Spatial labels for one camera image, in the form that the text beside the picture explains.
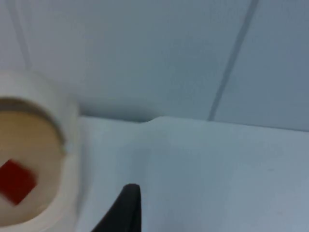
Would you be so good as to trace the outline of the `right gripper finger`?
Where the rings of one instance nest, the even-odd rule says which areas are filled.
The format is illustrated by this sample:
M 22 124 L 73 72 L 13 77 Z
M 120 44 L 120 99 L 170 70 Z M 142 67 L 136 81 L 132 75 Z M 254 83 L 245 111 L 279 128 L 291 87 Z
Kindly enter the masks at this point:
M 141 192 L 127 184 L 92 232 L 141 232 Z

